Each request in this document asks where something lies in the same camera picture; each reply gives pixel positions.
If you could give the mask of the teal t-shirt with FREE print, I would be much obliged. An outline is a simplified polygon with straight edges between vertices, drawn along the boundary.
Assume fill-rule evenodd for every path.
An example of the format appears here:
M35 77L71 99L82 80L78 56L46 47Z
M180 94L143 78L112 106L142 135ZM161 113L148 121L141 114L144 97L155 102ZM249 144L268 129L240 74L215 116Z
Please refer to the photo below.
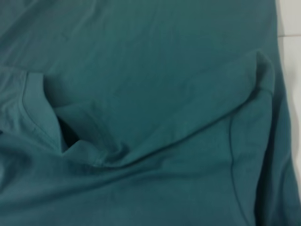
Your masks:
M276 0L0 0L0 226L301 226Z

